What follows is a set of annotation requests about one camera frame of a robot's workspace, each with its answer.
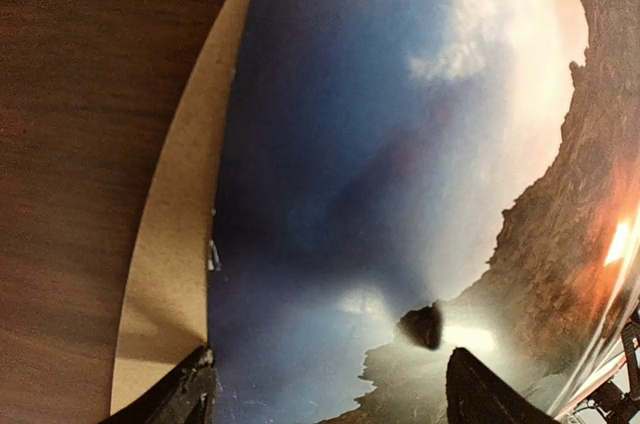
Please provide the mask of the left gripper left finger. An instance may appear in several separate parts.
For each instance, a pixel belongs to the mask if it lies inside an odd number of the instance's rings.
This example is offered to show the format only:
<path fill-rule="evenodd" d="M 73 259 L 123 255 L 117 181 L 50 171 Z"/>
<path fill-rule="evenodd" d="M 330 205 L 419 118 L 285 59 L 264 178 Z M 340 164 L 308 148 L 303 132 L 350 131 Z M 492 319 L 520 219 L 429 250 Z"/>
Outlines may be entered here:
<path fill-rule="evenodd" d="M 138 399 L 102 423 L 212 423 L 216 387 L 214 353 L 208 346 L 199 346 Z"/>

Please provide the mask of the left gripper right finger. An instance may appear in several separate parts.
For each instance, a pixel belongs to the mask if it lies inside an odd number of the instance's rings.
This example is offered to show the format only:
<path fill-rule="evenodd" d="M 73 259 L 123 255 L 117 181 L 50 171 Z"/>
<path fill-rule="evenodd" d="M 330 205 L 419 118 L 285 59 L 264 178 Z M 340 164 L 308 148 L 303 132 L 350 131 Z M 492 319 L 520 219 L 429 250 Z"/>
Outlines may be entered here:
<path fill-rule="evenodd" d="M 554 424 L 466 348 L 455 348 L 446 369 L 450 424 Z"/>

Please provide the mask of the dalmatian dog photo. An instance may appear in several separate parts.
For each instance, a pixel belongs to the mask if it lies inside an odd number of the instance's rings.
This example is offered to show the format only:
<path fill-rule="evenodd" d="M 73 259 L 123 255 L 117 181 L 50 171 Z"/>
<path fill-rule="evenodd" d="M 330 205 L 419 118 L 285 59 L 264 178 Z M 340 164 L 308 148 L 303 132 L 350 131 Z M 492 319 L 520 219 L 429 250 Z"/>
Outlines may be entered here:
<path fill-rule="evenodd" d="M 465 348 L 566 421 L 639 299 L 639 0 L 251 0 L 217 423 L 444 423 Z"/>

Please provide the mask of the brown backing board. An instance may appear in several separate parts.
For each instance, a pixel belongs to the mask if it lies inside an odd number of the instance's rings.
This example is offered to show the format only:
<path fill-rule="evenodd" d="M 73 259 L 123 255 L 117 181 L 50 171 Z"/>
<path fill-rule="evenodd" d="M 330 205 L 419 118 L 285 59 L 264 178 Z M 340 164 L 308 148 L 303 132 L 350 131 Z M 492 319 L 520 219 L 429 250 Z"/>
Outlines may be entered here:
<path fill-rule="evenodd" d="M 138 399 L 197 347 L 209 347 L 207 278 L 215 263 L 214 195 L 249 3 L 224 1 L 164 140 L 125 287 L 110 416 Z"/>

